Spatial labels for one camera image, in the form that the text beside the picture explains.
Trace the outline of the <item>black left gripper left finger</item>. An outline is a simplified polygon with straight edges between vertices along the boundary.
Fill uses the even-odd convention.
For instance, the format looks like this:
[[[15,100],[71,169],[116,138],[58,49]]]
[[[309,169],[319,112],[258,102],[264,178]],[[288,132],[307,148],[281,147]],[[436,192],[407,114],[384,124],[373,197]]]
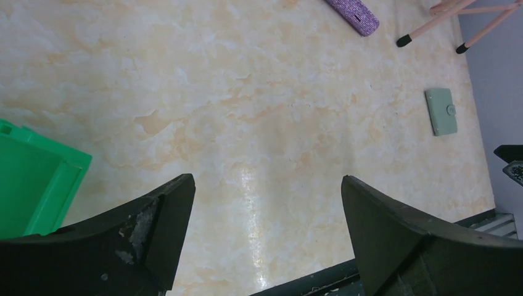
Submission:
[[[190,173],[45,236],[1,241],[2,295],[165,295],[196,193]]]

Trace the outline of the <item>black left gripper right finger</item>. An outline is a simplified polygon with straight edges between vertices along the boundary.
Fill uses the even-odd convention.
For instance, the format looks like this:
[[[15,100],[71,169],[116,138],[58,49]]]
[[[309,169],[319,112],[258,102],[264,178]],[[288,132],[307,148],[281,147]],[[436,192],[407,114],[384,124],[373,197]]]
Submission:
[[[522,242],[447,222],[354,176],[342,203],[367,295],[521,295]]]

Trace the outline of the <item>sage green card holder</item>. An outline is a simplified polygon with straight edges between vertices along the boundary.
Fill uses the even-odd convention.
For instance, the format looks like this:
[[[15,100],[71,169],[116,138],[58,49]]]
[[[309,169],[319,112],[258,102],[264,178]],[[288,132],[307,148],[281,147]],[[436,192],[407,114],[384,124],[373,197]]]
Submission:
[[[434,136],[454,134],[458,131],[456,107],[448,88],[424,91]]]

